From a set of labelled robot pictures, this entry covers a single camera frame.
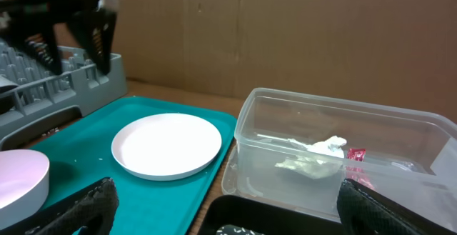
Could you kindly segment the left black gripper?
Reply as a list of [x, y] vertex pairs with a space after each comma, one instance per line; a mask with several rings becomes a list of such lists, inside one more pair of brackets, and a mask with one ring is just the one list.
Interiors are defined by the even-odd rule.
[[[12, 19], [43, 14], [70, 16], [67, 28], [102, 74], [111, 70], [119, 0], [1, 0], [1, 13]], [[52, 24], [10, 23], [3, 29], [7, 44], [55, 75], [63, 72]]]

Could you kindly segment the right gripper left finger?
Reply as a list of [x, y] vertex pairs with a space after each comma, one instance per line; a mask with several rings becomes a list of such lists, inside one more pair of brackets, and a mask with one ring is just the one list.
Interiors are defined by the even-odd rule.
[[105, 177], [34, 215], [1, 230], [1, 235], [108, 235], [119, 197]]

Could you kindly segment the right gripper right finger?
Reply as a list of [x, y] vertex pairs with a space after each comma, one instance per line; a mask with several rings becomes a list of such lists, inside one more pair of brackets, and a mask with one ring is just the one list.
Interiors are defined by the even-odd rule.
[[456, 235], [353, 179], [344, 179], [337, 211], [346, 234]]

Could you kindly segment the red snack wrapper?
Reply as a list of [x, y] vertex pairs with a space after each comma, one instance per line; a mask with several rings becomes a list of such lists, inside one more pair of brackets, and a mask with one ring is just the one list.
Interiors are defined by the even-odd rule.
[[[350, 148], [346, 155], [347, 159], [363, 162], [365, 159], [366, 150], [365, 149], [355, 149]], [[347, 166], [346, 167], [346, 178], [353, 179], [358, 183], [374, 190], [375, 187], [371, 184], [370, 179], [365, 175], [365, 172], [362, 168]]]

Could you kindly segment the white tissue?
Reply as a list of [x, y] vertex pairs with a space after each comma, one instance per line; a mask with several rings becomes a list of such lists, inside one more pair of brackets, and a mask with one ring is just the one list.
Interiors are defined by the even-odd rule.
[[342, 137], [332, 136], [314, 144], [305, 144], [296, 139], [288, 139], [288, 142], [303, 154], [297, 155], [295, 159], [286, 158], [276, 163], [277, 168], [317, 180], [333, 176], [342, 167], [342, 159], [345, 158], [343, 146], [347, 144], [347, 140]]

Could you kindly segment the large white plate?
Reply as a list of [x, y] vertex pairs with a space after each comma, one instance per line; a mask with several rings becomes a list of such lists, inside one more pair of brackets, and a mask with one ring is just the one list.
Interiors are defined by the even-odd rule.
[[190, 114], [154, 114], [131, 122], [111, 142], [115, 161], [150, 181], [174, 181], [205, 169], [222, 147], [219, 130]]

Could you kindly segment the grey bowl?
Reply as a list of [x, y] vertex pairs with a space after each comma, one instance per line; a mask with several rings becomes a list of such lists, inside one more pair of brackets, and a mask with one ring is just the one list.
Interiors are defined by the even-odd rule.
[[4, 114], [8, 112], [14, 106], [14, 100], [10, 93], [11, 90], [17, 88], [19, 85], [8, 80], [4, 76], [1, 76], [1, 102], [0, 102], [0, 112]]

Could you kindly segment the grey dishwasher rack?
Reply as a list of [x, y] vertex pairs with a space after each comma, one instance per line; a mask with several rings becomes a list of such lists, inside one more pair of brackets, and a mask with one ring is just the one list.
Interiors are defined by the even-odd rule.
[[111, 55], [102, 74], [83, 49], [62, 46], [63, 73], [54, 75], [1, 43], [1, 76], [18, 84], [14, 106], [1, 114], [1, 149], [14, 149], [78, 116], [87, 116], [127, 92], [122, 57]]

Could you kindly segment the teal plastic tray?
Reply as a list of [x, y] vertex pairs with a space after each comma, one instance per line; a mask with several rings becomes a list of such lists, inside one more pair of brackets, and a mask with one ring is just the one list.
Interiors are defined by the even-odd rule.
[[[147, 181], [125, 171], [111, 154], [111, 142], [127, 124], [145, 116], [182, 113], [211, 122], [222, 147], [204, 170], [177, 181]], [[34, 145], [48, 156], [47, 208], [80, 189], [110, 177], [119, 196], [112, 234], [185, 234], [229, 150], [236, 118], [210, 109], [144, 97], [118, 99]]]

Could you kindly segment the clear plastic bin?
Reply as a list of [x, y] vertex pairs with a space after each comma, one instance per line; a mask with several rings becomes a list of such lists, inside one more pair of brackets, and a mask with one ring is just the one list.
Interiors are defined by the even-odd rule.
[[[310, 179], [275, 167], [305, 144], [347, 140], [342, 167]], [[424, 111], [257, 88], [245, 100], [222, 191], [339, 222], [337, 196], [346, 167], [362, 168], [375, 191], [424, 218], [456, 229], [456, 125]], [[363, 162], [346, 158], [365, 149]]]

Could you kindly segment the black plastic tray bin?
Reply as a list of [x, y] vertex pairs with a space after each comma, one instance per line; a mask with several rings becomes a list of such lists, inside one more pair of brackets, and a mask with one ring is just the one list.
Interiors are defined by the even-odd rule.
[[262, 234], [341, 235], [340, 223], [270, 204], [225, 195], [215, 199], [200, 226], [199, 235], [216, 234], [216, 230], [231, 224]]

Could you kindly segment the pile of rice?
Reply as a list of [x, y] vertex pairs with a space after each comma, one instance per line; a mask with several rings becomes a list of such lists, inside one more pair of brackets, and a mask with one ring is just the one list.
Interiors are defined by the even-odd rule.
[[227, 224], [216, 230], [216, 235], [263, 235], [254, 230], [246, 229], [240, 226]]

